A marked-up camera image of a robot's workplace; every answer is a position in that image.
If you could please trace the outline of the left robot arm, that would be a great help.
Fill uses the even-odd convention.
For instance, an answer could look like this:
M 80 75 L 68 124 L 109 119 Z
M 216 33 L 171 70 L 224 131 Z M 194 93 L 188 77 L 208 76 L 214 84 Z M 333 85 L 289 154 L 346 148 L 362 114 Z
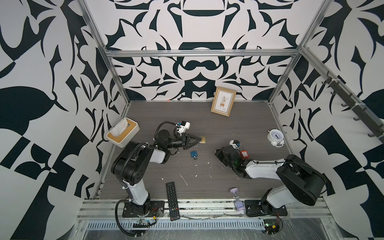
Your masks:
M 135 218 L 152 215 L 164 206 L 164 202 L 151 203 L 151 196 L 144 184 L 144 174 L 150 163 L 165 164 L 170 149 L 188 150 L 202 143 L 204 138 L 188 133 L 177 133 L 172 137 L 168 130 L 158 131 L 154 144 L 130 142 L 113 162 L 111 173 L 117 178 L 129 198 L 123 200 L 122 217 Z

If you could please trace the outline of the blue padlock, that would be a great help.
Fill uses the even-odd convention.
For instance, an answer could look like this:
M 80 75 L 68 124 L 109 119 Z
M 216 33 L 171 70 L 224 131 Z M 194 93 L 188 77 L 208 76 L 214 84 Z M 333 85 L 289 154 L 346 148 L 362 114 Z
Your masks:
M 198 150 L 199 150 L 199 147 L 198 147 L 198 146 L 194 146 L 194 150 L 191 151 L 191 157 L 192 157 L 194 160 L 197 160 L 197 159 L 198 159 Z

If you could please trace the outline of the red padlock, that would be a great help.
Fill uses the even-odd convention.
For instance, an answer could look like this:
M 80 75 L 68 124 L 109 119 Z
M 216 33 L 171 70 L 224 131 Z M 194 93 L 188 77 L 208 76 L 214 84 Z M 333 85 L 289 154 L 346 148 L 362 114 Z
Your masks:
M 241 153 L 243 159 L 248 159 L 248 158 L 249 158 L 249 154 L 248 154 L 248 152 L 244 149 L 243 146 L 240 146 L 240 147 L 239 147 L 239 151 L 240 151 L 240 153 Z

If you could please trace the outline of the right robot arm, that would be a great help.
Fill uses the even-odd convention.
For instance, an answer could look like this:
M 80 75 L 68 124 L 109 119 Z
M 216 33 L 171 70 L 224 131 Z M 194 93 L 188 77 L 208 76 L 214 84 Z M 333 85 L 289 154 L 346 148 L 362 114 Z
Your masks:
M 327 186 L 327 179 L 296 155 L 266 162 L 246 159 L 240 146 L 232 144 L 216 149 L 216 157 L 239 178 L 280 180 L 282 186 L 266 191 L 260 200 L 246 200 L 240 210 L 248 217 L 287 216 L 287 205 L 314 206 Z

